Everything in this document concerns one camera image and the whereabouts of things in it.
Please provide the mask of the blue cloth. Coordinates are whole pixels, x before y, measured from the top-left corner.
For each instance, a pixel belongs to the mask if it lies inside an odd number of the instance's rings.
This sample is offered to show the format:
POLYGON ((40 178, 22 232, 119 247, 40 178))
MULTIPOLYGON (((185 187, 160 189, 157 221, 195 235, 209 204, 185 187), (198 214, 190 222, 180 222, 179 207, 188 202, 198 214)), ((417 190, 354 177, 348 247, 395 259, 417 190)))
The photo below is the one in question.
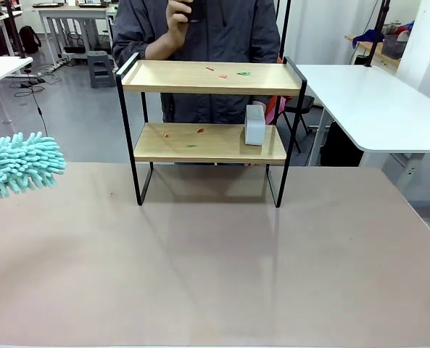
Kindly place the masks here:
POLYGON ((369 29, 364 34, 355 36, 352 39, 352 48, 356 48, 359 42, 370 42, 370 43, 378 43, 384 40, 384 34, 379 33, 375 29, 369 29))

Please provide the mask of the white background desk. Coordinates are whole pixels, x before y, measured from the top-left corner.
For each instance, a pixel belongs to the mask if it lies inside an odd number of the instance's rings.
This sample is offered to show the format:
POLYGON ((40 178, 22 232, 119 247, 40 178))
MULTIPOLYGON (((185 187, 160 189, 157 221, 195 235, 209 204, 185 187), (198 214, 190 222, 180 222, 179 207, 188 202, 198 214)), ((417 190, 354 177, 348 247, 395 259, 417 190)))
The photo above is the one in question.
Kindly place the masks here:
POLYGON ((111 52, 112 18, 116 11, 109 4, 35 0, 53 68, 72 59, 86 59, 90 51, 111 52))

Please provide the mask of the person's right forearm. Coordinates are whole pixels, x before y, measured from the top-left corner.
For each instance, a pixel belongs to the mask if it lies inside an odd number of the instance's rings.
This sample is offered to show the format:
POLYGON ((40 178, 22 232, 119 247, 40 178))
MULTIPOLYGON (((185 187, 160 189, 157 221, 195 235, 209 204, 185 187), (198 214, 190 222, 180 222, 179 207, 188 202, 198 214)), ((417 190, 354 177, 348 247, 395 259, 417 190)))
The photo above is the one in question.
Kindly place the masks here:
POLYGON ((124 64, 135 53, 143 54, 144 59, 165 60, 170 57, 178 47, 169 33, 160 36, 152 43, 143 41, 113 41, 113 57, 119 65, 124 64))

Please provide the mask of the black clamp pole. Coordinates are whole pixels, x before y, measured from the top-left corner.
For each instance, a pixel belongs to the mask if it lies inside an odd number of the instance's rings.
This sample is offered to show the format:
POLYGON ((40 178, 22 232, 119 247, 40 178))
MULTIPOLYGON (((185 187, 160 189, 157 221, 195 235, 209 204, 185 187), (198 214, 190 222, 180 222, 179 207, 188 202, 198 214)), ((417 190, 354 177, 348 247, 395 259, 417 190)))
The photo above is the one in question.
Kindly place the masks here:
POLYGON ((12 1, 11 0, 4 0, 4 4, 5 4, 6 10, 7 10, 7 14, 9 16, 9 22, 10 22, 11 29, 12 29, 12 36, 13 36, 13 39, 15 40, 15 46, 17 48, 17 51, 18 51, 20 57, 22 59, 24 59, 27 56, 24 52, 24 49, 22 47, 22 43, 20 40, 20 36, 17 32, 16 23, 15 23, 15 16, 14 16, 14 12, 12 9, 12 1))

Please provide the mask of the black folding chair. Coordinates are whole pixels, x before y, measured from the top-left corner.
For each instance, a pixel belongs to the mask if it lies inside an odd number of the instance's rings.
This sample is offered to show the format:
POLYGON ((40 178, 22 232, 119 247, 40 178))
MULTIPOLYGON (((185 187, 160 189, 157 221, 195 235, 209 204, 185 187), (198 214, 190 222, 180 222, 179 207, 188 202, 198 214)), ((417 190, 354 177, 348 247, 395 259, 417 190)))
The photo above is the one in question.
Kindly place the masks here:
POLYGON ((289 145, 288 145, 288 152, 291 152, 294 147, 297 148, 297 151, 299 153, 302 152, 297 140, 296 136, 292 132, 292 124, 288 119, 288 114, 293 113, 295 116, 298 116, 298 120, 302 123, 302 126, 305 130, 305 134, 308 136, 311 134, 310 128, 307 126, 303 115, 306 115, 310 112, 310 110, 313 108, 315 99, 312 96, 305 95, 304 99, 301 104, 299 104, 299 98, 298 97, 292 97, 290 99, 287 99, 284 105, 284 110, 281 112, 281 115, 284 117, 284 120, 286 122, 286 125, 290 132, 290 139, 289 139, 289 145))

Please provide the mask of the wooden background desk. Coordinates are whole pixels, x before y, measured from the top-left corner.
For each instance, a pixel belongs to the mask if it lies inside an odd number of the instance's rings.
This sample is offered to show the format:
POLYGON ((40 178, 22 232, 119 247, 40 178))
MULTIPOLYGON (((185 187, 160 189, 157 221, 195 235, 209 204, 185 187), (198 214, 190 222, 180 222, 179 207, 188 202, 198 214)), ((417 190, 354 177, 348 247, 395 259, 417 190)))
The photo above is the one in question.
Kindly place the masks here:
MULTIPOLYGON (((355 47, 355 55, 353 56, 352 60, 355 60, 357 55, 369 55, 372 45, 373 44, 371 42, 359 41, 355 47)), ((397 68, 400 65, 400 59, 392 59, 387 55, 382 54, 382 43, 378 43, 373 55, 372 63, 378 65, 379 67, 397 71, 397 68)))

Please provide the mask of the red pink cloth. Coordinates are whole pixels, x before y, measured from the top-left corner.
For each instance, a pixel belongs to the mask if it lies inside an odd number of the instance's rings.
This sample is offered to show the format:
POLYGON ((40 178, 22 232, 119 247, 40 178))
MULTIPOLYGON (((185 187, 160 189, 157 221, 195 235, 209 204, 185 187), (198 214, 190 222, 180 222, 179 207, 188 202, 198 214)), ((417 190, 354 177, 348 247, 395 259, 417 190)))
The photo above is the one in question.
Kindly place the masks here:
POLYGON ((265 122, 267 125, 273 124, 276 114, 284 111, 286 98, 283 96, 272 96, 268 102, 265 112, 265 122))

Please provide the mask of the grey plastic step stool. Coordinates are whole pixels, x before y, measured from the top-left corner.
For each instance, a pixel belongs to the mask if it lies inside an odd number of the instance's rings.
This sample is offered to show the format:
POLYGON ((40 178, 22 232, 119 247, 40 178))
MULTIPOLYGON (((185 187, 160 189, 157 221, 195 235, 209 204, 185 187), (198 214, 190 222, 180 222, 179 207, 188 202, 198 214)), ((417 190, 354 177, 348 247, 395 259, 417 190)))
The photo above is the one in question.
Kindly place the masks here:
POLYGON ((89 51, 87 53, 87 63, 92 88, 116 86, 112 62, 107 52, 89 51))

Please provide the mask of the grey mesh basket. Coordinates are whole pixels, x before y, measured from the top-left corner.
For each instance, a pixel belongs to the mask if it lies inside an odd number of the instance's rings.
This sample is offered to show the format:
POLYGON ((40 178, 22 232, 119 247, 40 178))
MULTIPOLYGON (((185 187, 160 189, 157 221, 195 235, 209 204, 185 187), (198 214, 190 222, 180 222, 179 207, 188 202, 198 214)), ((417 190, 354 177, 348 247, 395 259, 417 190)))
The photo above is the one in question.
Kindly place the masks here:
POLYGON ((386 35, 382 41, 381 53, 391 59, 401 59, 407 41, 399 41, 397 35, 386 35))

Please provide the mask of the person in grey jacket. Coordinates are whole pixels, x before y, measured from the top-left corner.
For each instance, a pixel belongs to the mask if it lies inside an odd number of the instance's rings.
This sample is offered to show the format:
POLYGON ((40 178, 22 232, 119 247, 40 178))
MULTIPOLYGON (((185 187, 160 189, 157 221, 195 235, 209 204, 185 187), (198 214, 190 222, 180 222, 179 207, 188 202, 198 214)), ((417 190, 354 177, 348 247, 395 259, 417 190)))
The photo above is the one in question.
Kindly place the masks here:
MULTIPOLYGON (((165 60, 275 63, 280 35, 273 0, 204 0, 205 19, 189 23, 181 48, 165 60)), ((168 0, 120 0, 112 39, 152 43, 167 33, 168 0)))

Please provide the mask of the black backpack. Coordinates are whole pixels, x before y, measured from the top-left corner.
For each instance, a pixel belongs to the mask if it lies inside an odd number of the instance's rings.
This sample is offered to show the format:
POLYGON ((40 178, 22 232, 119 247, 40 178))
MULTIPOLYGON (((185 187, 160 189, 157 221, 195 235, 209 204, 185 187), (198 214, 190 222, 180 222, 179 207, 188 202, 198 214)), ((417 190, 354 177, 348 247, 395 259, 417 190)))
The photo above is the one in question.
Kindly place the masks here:
POLYGON ((19 36, 26 54, 35 54, 42 47, 41 40, 31 26, 20 28, 19 36))

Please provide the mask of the black frame wooden two-tier shelf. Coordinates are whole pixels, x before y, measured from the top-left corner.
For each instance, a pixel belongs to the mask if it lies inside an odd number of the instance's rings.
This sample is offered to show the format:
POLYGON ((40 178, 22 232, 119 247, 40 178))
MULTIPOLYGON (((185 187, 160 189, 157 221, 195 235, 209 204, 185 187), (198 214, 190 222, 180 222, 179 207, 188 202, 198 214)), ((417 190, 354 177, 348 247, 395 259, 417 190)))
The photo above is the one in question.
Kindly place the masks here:
POLYGON ((292 152, 283 146, 275 125, 267 126, 265 143, 255 149, 246 145, 243 125, 150 123, 144 119, 144 127, 137 141, 133 141, 129 125, 125 92, 204 95, 246 96, 295 96, 302 103, 307 80, 298 67, 285 58, 281 64, 234 63, 234 62, 177 62, 142 60, 134 54, 116 72, 117 92, 125 129, 128 157, 131 165, 133 187, 138 205, 144 203, 153 168, 149 168, 145 181, 138 179, 136 165, 146 162, 166 163, 235 163, 280 165, 283 168, 279 186, 274 185, 267 172, 273 201, 280 207, 286 186, 292 152), (250 72, 249 76, 236 73, 250 72), (197 145, 188 148, 186 145, 197 145))

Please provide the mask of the white rectangular speaker box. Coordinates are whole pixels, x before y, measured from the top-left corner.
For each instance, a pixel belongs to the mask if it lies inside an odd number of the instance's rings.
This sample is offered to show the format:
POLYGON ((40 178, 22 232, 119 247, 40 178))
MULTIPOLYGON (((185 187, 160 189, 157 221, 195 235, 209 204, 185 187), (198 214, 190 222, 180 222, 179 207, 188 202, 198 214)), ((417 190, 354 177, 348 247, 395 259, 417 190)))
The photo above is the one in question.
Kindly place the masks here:
POLYGON ((265 114, 260 105, 247 105, 244 119, 245 144, 262 146, 265 140, 265 114))

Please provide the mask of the person's right hand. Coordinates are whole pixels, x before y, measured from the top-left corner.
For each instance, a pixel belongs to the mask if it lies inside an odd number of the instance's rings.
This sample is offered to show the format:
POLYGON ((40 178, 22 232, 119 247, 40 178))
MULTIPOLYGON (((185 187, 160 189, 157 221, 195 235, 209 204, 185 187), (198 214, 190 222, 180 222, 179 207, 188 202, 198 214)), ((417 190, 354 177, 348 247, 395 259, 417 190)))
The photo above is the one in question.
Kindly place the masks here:
POLYGON ((164 39, 168 55, 181 48, 186 40, 192 3, 193 0, 168 0, 165 11, 168 30, 164 39))

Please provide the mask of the large white rounded table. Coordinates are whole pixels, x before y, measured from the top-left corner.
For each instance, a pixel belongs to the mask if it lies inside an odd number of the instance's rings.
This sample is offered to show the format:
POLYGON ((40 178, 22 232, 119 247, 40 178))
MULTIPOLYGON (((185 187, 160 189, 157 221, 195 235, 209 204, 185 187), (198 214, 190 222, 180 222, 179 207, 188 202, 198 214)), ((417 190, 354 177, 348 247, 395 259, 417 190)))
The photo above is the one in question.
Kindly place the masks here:
POLYGON ((299 65, 323 105, 308 164, 317 163, 326 124, 335 121, 363 151, 362 167, 382 169, 391 154, 406 155, 396 187, 405 192, 430 154, 430 98, 394 75, 362 65, 299 65))

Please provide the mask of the teal microfiber duster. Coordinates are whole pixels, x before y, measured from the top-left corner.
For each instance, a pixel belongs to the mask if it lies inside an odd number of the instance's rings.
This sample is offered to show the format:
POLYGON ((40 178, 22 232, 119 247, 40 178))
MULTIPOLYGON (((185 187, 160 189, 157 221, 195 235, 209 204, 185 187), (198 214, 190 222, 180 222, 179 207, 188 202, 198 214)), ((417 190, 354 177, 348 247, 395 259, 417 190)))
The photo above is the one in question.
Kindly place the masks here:
POLYGON ((57 142, 41 132, 0 138, 0 199, 54 186, 67 164, 57 142))

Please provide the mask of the black stand pole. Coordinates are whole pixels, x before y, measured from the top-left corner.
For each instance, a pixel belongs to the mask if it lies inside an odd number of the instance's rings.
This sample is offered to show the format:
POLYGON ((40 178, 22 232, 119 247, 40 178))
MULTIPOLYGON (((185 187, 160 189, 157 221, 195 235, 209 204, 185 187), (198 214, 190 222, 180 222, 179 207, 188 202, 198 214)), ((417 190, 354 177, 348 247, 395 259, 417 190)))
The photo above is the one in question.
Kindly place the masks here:
POLYGON ((376 52, 376 48, 377 48, 377 46, 380 42, 381 36, 382 36, 382 28, 384 26, 386 15, 389 11, 390 1, 391 0, 381 0, 381 7, 380 7, 378 18, 376 21, 376 26, 374 28, 375 38, 374 38, 373 44, 371 46, 370 53, 366 57, 365 64, 364 64, 365 67, 371 67, 371 63, 372 63, 374 54, 376 52))

